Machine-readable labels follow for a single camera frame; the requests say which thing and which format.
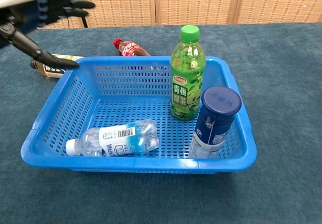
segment green label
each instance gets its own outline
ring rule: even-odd
[[[183,120],[197,116],[202,87],[203,70],[181,72],[172,67],[172,114]]]

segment table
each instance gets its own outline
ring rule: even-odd
[[[1,223],[322,223],[322,24],[200,26],[229,64],[258,147],[254,165],[216,175],[79,173],[27,166],[20,148],[55,86],[0,50]],[[52,53],[117,55],[115,37],[169,55],[180,26],[39,30]]]

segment green bottle cap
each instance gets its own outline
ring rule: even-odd
[[[195,25],[185,25],[181,28],[181,41],[184,43],[198,42],[200,35],[199,28]]]

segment robotic hand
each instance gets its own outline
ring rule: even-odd
[[[0,0],[0,48],[13,44],[33,59],[56,68],[74,68],[72,60],[45,52],[25,34],[69,16],[85,17],[95,4],[85,0]]]

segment brown bottle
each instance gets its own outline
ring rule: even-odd
[[[70,59],[70,60],[77,60],[82,58],[81,56],[73,56],[73,55],[62,55],[62,54],[53,54],[53,55],[58,58]],[[36,60],[32,60],[30,62],[30,66],[33,69],[39,70],[40,73],[42,73],[44,76],[51,77],[51,78],[60,78],[66,72],[64,69],[52,68]]]
[[[120,38],[116,38],[113,41],[113,45],[122,56],[150,56],[145,49],[132,41],[123,41]]]

